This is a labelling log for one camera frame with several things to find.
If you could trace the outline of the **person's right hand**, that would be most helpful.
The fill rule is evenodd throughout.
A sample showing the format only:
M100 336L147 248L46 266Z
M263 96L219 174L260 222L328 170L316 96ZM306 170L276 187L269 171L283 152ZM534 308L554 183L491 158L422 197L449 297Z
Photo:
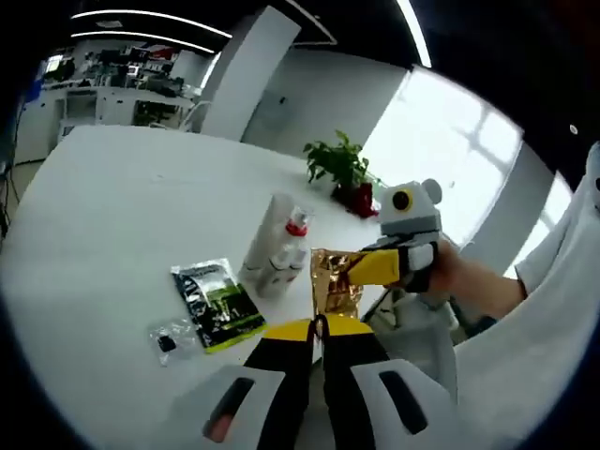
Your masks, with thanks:
M428 294L437 298L446 295L459 297L465 293L466 262L456 248L446 240L438 242L438 254L431 265Z

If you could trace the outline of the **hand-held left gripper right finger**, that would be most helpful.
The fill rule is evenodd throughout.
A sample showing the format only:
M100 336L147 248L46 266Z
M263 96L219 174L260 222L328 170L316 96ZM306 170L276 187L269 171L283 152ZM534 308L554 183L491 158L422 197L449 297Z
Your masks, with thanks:
M321 316L324 399L337 449L444 449L458 443L456 404L418 367L392 359L372 329Z

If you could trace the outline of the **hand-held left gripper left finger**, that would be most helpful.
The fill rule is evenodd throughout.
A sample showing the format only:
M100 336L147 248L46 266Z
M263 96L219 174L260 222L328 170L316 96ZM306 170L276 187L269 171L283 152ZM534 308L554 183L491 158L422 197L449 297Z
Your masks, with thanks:
M308 406L315 327L269 328L242 365L221 367L180 397L170 449L292 449Z

